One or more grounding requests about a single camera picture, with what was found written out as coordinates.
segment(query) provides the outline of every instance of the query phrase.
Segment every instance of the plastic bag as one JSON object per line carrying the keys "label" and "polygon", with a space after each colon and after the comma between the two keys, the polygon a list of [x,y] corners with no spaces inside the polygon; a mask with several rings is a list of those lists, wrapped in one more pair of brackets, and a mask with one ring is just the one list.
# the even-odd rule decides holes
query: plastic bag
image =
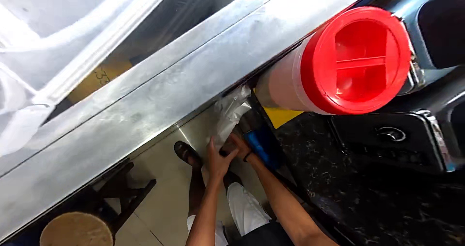
{"label": "plastic bag", "polygon": [[217,151],[226,142],[242,115],[252,108],[247,102],[250,94],[250,88],[244,85],[215,103],[215,111],[219,113],[219,120],[212,136],[214,136]]}

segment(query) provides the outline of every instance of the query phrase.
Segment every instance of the knob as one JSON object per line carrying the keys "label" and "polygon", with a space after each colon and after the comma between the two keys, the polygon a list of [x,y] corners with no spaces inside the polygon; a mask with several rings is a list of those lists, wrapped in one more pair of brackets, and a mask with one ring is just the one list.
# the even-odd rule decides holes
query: knob
{"label": "knob", "polygon": [[394,127],[381,127],[376,132],[381,139],[391,142],[401,142],[407,137],[405,132]]}

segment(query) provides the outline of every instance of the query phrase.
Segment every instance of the forearm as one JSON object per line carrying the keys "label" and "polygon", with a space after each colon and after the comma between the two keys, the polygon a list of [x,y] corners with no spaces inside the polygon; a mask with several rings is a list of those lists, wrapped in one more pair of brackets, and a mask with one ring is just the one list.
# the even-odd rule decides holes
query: forearm
{"label": "forearm", "polygon": [[[257,172],[276,217],[296,246],[313,245],[310,240],[313,242],[319,240],[313,240],[312,237],[326,237],[300,203],[255,154],[251,154],[248,161]],[[329,238],[327,239],[328,243],[323,243],[323,245],[334,243]]]}
{"label": "forearm", "polygon": [[216,205],[220,180],[210,180],[205,189],[199,213],[195,216],[186,246],[214,246]]}

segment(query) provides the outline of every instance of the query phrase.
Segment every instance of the wooden stool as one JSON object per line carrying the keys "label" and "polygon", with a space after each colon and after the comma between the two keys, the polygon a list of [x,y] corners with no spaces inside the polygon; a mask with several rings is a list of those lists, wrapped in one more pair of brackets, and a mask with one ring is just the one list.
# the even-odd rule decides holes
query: wooden stool
{"label": "wooden stool", "polygon": [[108,225],[89,213],[64,213],[51,220],[40,236],[40,246],[112,246]]}
{"label": "wooden stool", "polygon": [[[157,183],[153,179],[144,188],[129,188],[126,176],[133,166],[130,162],[119,168],[99,191],[89,187],[84,197],[86,203],[72,209],[78,212],[61,214],[45,226],[40,246],[112,246],[116,232]],[[106,198],[119,199],[121,213],[115,218],[99,213],[99,205]]]}

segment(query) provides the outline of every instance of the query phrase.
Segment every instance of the human hand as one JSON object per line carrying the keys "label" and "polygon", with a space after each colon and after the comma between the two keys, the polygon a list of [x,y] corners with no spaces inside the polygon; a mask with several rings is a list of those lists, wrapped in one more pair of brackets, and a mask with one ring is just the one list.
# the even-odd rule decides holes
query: human hand
{"label": "human hand", "polygon": [[231,133],[228,137],[228,140],[233,142],[234,145],[239,149],[239,152],[237,154],[237,157],[240,159],[244,159],[244,157],[250,153],[251,149],[249,145],[239,136],[237,136],[235,133]]}
{"label": "human hand", "polygon": [[215,143],[213,142],[213,136],[210,138],[208,144],[208,162],[210,168],[210,180],[211,181],[222,181],[226,172],[228,171],[229,164],[232,159],[236,157],[239,149],[234,149],[228,156],[221,156],[215,149]]}

